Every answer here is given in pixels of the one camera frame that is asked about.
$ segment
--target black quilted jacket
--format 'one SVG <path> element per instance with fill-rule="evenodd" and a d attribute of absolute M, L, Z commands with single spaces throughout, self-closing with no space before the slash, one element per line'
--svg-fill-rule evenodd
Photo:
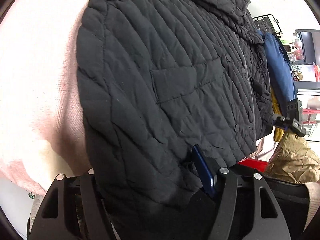
<path fill-rule="evenodd" d="M 122 240 L 165 239 L 202 186 L 192 145 L 232 166 L 271 132 L 249 2 L 89 1 L 77 38 L 87 153 Z"/>

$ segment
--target yellow fabric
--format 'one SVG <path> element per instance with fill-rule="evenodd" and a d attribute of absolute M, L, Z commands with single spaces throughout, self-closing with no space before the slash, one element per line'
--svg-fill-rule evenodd
<path fill-rule="evenodd" d="M 270 159 L 265 175 L 292 183 L 317 182 L 320 158 L 304 138 L 288 130 Z"/>
<path fill-rule="evenodd" d="M 272 109 L 273 112 L 275 114 L 281 114 L 281 110 L 280 110 L 280 105 L 278 104 L 278 101 L 276 99 L 276 95 L 275 92 L 273 91 L 273 89 L 271 88 L 271 99 L 272 99 Z M 284 134 L 284 130 L 280 129 L 280 128 L 275 128 L 275 133 L 273 135 L 273 139 L 275 142 L 279 142 L 281 137 Z"/>

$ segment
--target pink fabric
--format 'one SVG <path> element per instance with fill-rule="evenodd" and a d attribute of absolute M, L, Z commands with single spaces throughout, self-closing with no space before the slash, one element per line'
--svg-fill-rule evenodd
<path fill-rule="evenodd" d="M 0 176 L 44 195 L 90 168 L 76 81 L 88 0 L 16 0 L 0 25 Z"/>

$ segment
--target jacket pocket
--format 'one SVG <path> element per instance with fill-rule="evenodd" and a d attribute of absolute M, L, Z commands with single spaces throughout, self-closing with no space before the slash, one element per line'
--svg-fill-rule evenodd
<path fill-rule="evenodd" d="M 224 67 L 220 58 L 201 64 L 150 70 L 158 103 L 191 94 L 197 88 L 219 79 Z"/>

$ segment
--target beige knit cuff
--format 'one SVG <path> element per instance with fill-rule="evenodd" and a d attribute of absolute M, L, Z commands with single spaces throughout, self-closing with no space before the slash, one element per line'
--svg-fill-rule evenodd
<path fill-rule="evenodd" d="M 317 183 L 307 182 L 304 185 L 306 185 L 309 191 L 309 211 L 308 211 L 306 226 L 304 228 L 306 229 L 320 206 L 320 183 L 319 181 Z"/>

